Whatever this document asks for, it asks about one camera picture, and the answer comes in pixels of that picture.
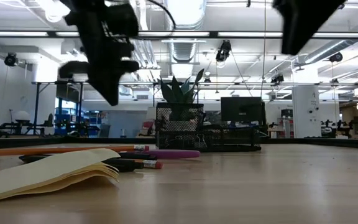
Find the white column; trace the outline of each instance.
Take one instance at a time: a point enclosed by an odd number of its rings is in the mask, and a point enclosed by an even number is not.
[[[294,137],[321,137],[318,86],[292,88]]]

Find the paper stack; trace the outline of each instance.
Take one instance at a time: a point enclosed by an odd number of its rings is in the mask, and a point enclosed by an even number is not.
[[[41,194],[68,187],[94,176],[117,181],[117,169],[101,161],[119,157],[110,149],[67,152],[0,171],[0,199]]]

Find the computer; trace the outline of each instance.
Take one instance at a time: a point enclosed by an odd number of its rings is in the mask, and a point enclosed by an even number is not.
[[[222,97],[222,121],[264,122],[264,106],[261,97]]]

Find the table surface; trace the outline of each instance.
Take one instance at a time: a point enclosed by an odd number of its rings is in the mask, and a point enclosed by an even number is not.
[[[0,170],[20,164],[0,157]],[[358,223],[358,149],[263,145],[119,180],[2,200],[0,223]]]

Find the computer monitor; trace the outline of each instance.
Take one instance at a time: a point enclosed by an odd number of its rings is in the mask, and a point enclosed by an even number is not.
[[[263,121],[261,97],[222,97],[221,111],[222,121]]]

